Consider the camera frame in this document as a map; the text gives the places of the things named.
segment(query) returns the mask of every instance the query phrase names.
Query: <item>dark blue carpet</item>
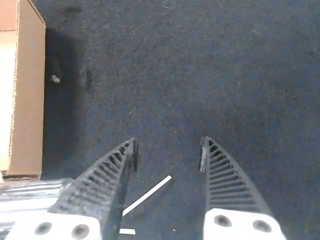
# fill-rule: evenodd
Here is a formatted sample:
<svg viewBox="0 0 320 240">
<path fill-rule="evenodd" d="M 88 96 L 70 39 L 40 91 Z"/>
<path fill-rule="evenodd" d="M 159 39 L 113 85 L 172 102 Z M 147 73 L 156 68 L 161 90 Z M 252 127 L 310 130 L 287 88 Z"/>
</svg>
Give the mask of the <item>dark blue carpet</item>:
<svg viewBox="0 0 320 240">
<path fill-rule="evenodd" d="M 63 58 L 46 84 L 43 178 L 77 177 L 136 137 L 136 236 L 201 237 L 200 140 L 251 177 L 289 240 L 320 239 L 320 1 L 36 0 Z"/>
</svg>

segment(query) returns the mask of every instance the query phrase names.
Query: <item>white stick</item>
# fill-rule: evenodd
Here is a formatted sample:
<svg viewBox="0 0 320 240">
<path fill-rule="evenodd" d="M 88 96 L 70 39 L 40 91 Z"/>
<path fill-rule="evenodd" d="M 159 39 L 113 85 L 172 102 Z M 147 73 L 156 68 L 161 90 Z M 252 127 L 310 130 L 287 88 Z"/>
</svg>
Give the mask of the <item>white stick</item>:
<svg viewBox="0 0 320 240">
<path fill-rule="evenodd" d="M 129 229 L 129 228 L 120 228 L 119 233 L 120 234 L 136 235 L 136 230 L 135 229 Z"/>
<path fill-rule="evenodd" d="M 145 195 L 140 197 L 137 201 L 132 203 L 130 206 L 128 206 L 125 210 L 122 212 L 122 216 L 127 215 L 129 212 L 131 212 L 136 206 L 141 204 L 144 200 L 146 200 L 148 197 L 150 197 L 152 194 L 154 194 L 159 188 L 161 188 L 163 185 L 165 185 L 172 177 L 168 175 L 165 179 L 163 179 L 161 182 L 159 182 L 157 185 L 155 185 L 150 191 L 148 191 Z"/>
</svg>

